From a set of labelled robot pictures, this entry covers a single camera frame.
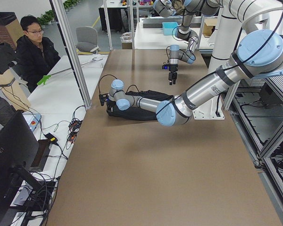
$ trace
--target yellow floor line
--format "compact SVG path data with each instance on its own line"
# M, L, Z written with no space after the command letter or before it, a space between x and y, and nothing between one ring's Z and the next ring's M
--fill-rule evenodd
M92 27L94 27L96 25L96 23L99 21L100 16L95 20L95 22L93 23Z

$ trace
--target brown tabletop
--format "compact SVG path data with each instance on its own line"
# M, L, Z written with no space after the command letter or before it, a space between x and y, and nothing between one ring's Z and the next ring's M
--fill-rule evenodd
M113 50L102 76L181 94L206 75L201 55L169 86L165 50ZM100 82L109 91L113 78ZM230 115L163 127L109 117L98 90L62 174L49 226L282 225Z

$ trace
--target black coat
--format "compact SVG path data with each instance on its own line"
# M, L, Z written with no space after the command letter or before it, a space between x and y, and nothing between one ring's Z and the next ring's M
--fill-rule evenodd
M49 38L43 37L42 45L44 58L41 50L27 36L23 35L17 41L16 51L20 76L28 82L30 92L37 87L37 82L47 75L60 59Z

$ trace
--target black monitor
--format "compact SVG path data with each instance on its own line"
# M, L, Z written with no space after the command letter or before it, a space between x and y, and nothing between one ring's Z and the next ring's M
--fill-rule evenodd
M42 184L28 172L39 143L20 111L0 131L0 222L8 211L23 180L34 190Z

